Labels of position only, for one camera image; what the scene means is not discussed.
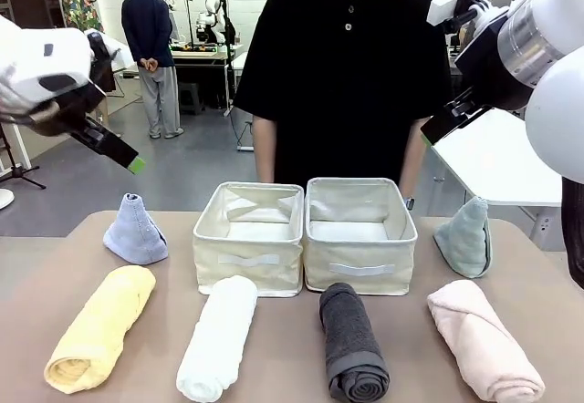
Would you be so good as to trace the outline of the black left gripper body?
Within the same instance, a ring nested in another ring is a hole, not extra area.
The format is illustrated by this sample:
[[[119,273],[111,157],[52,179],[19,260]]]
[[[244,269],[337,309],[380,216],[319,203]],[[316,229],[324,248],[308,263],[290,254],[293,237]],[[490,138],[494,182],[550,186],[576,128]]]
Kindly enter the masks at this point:
[[[90,149],[102,149],[110,133],[91,114],[105,99],[104,92],[91,81],[36,106],[30,128],[46,137],[68,134]]]

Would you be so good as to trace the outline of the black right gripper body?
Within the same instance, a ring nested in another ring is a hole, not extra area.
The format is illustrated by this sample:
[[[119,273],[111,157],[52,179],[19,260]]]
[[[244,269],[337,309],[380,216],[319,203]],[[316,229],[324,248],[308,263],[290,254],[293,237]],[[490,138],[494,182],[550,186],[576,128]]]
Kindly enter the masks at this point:
[[[486,26],[455,60],[463,76],[463,90],[455,99],[503,110],[523,108],[533,88],[516,80],[498,53],[497,39],[504,20]]]

